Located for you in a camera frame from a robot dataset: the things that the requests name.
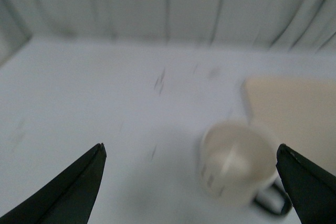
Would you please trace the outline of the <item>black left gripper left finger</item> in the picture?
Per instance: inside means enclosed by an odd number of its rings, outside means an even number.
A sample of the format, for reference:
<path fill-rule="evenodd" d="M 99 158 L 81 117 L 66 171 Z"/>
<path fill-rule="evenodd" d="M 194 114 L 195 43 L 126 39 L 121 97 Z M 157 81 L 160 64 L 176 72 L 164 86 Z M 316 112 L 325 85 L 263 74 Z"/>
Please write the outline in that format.
<path fill-rule="evenodd" d="M 1 223 L 87 223 L 101 185 L 106 150 L 85 152 L 59 175 L 1 217 Z"/>

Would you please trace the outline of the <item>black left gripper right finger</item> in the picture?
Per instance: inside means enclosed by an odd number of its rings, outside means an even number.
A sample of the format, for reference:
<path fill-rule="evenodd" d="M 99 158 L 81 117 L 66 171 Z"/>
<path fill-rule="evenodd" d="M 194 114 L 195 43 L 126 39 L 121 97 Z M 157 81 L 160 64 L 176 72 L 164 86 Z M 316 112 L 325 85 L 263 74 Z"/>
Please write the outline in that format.
<path fill-rule="evenodd" d="M 335 223 L 335 176 L 286 144 L 276 168 L 301 223 Z"/>

